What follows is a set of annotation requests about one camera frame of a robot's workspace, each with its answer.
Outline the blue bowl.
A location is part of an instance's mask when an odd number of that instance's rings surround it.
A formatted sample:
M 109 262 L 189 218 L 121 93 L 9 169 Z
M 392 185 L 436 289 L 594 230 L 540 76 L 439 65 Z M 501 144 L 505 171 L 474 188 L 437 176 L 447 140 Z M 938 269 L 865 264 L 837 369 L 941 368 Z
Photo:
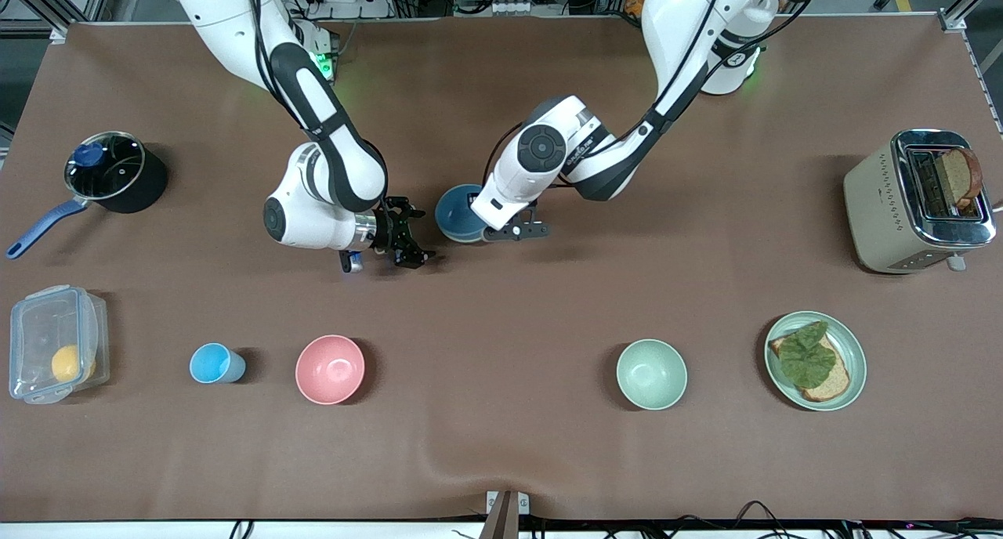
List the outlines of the blue bowl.
M 470 209 L 470 197 L 481 192 L 481 185 L 463 183 L 442 195 L 436 204 L 434 218 L 438 229 L 454 232 L 472 232 L 486 228 L 487 224 Z

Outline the pink bowl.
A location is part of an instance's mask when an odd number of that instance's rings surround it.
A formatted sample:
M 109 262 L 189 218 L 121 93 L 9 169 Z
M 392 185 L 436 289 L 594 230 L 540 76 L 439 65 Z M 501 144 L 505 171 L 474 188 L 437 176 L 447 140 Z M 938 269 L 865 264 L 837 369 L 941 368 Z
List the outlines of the pink bowl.
M 362 385 L 365 359 L 352 339 L 324 335 L 308 344 L 298 357 L 296 385 L 306 400 L 335 406 L 351 399 Z

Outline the brown table cover cloth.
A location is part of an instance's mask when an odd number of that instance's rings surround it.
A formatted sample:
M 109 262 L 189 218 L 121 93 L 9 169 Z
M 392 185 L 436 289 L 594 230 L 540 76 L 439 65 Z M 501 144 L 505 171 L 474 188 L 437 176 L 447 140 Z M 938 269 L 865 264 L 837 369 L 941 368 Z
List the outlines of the brown table cover cloth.
M 455 245 L 431 215 L 417 270 L 288 248 L 262 209 L 303 142 L 268 93 L 189 25 L 78 25 L 47 49 L 0 170 L 0 521 L 466 516 L 494 490 L 553 519 L 1003 519 L 1003 240 L 907 276 L 857 265 L 845 174 L 907 128 L 963 134 L 1003 199 L 1003 139 L 963 35 L 934 16 L 811 16 L 768 42 L 737 93 L 700 96 L 616 199 L 551 190 L 548 238 Z M 136 136 L 160 200 L 91 204 L 18 259 L 71 197 L 90 136 Z M 57 403 L 9 393 L 11 312 L 70 285 L 107 304 L 110 379 Z M 867 361 L 831 413 L 764 364 L 791 312 L 834 317 Z M 361 348 L 362 385 L 296 385 L 324 335 Z M 679 403 L 617 386 L 623 349 L 671 344 Z M 246 360 L 200 383 L 194 351 Z

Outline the small blue cup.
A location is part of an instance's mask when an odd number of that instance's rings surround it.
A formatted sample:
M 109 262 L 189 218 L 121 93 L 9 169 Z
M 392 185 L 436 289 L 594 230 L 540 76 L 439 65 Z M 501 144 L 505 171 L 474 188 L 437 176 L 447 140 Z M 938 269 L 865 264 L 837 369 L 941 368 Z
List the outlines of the small blue cup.
M 189 362 L 191 378 L 200 383 L 233 383 L 246 372 L 246 360 L 218 342 L 204 344 Z

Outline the metal table clamp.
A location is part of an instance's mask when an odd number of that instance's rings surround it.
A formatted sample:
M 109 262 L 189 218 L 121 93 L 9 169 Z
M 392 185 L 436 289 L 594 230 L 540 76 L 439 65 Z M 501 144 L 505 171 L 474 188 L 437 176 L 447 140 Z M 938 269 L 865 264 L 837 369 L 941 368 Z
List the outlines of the metal table clamp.
M 520 491 L 491 491 L 479 539 L 519 539 L 520 517 L 530 515 L 530 497 Z

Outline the glass lid with blue knob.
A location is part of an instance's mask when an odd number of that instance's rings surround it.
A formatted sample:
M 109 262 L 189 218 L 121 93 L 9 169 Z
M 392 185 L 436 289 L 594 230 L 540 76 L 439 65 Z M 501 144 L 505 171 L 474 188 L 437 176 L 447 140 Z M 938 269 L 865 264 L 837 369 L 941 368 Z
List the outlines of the glass lid with blue knob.
M 90 200 L 113 197 L 139 178 L 146 154 L 143 143 L 126 132 L 90 136 L 71 151 L 63 171 L 65 185 Z

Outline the green lettuce leaf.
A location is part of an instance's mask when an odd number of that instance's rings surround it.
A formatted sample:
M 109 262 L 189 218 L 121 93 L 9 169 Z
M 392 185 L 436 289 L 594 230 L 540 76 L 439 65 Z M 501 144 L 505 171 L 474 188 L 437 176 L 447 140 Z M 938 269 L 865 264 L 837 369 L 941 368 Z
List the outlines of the green lettuce leaf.
M 793 385 L 814 389 L 823 385 L 835 367 L 835 351 L 824 345 L 827 321 L 802 326 L 774 344 L 780 369 Z

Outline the yellow lemon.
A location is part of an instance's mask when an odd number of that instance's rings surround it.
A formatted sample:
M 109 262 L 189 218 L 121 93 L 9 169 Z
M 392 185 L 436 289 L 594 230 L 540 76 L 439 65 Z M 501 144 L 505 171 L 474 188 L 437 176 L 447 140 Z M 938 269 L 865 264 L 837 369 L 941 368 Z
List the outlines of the yellow lemon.
M 81 351 L 78 344 L 67 344 L 51 358 L 50 368 L 55 382 L 85 382 L 96 372 L 96 354 Z

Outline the clear plastic lidded container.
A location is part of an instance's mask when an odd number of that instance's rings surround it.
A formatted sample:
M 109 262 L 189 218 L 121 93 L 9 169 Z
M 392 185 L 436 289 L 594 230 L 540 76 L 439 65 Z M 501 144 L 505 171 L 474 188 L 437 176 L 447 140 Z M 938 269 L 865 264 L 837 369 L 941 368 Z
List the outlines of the clear plastic lidded container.
M 78 344 L 96 354 L 96 372 L 85 382 L 55 382 L 50 361 L 60 347 Z M 60 285 L 14 305 L 10 324 L 9 393 L 30 406 L 57 403 L 110 379 L 107 304 L 80 287 Z

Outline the bread slice under lettuce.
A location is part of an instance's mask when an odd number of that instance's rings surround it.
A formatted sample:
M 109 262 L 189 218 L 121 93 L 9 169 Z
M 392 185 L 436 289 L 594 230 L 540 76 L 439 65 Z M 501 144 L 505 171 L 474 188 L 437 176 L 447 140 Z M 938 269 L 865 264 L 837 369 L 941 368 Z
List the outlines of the bread slice under lettuce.
M 777 354 L 774 352 L 774 344 L 780 342 L 782 337 L 774 339 L 773 342 L 768 344 L 769 348 L 773 350 L 774 356 L 778 359 Z M 835 351 L 837 363 L 835 367 L 832 368 L 830 376 L 828 376 L 827 381 L 823 385 L 817 386 L 814 389 L 802 389 L 798 386 L 793 385 L 793 388 L 798 390 L 799 395 L 812 403 L 823 403 L 824 401 L 838 399 L 843 393 L 849 389 L 850 386 L 850 376 L 848 368 L 845 366 L 845 361 L 843 361 L 842 354 L 835 349 L 835 344 L 831 342 L 830 336 L 827 335 L 827 339 L 824 339 L 824 345 L 829 349 Z

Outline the pale green plate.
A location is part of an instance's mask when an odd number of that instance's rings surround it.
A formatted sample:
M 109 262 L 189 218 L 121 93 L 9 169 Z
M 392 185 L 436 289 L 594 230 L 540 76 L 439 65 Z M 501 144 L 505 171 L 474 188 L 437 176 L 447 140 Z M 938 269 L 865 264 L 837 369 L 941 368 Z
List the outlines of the pale green plate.
M 830 340 L 835 344 L 835 349 L 842 354 L 843 361 L 845 361 L 845 366 L 848 368 L 850 376 L 850 386 L 843 395 L 837 397 L 834 400 L 824 401 L 823 403 L 812 403 L 803 399 L 799 395 L 798 390 L 793 388 L 791 382 L 780 372 L 780 361 L 774 356 L 773 350 L 768 346 L 774 339 L 784 337 L 792 333 L 793 331 L 798 331 L 802 326 L 807 324 L 814 324 L 817 321 L 827 321 L 828 329 L 827 334 L 830 336 Z M 817 312 L 817 311 L 798 311 L 791 312 L 770 326 L 767 331 L 766 343 L 764 343 L 764 364 L 768 375 L 773 381 L 774 385 L 778 390 L 787 397 L 792 403 L 806 408 L 809 411 L 821 411 L 821 413 L 831 413 L 831 411 L 838 411 L 842 408 L 852 405 L 853 401 L 859 397 L 863 392 L 864 385 L 866 385 L 867 378 L 867 361 L 864 355 L 863 347 L 860 345 L 859 340 L 856 336 L 844 325 L 841 321 L 834 317 L 829 317 L 827 314 Z

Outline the beige and chrome toaster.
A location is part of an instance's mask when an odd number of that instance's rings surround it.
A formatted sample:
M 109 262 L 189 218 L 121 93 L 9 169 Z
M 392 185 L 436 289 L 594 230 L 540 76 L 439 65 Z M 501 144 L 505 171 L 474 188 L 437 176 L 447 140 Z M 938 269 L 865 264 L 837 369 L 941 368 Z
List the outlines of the beige and chrome toaster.
M 960 133 L 914 128 L 894 134 L 843 179 L 857 260 L 878 273 L 918 273 L 945 262 L 964 270 L 965 254 L 998 233 L 983 189 L 966 212 L 943 193 L 935 161 L 970 143 Z

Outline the brown toasted bread slice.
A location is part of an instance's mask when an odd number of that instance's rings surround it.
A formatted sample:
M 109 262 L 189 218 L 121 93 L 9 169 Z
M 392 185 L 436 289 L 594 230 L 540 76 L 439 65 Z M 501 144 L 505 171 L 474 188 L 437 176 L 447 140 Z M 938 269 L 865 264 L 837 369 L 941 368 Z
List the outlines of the brown toasted bread slice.
M 943 193 L 960 212 L 968 207 L 983 189 L 983 173 L 980 161 L 973 150 L 956 147 L 946 151 L 935 161 Z

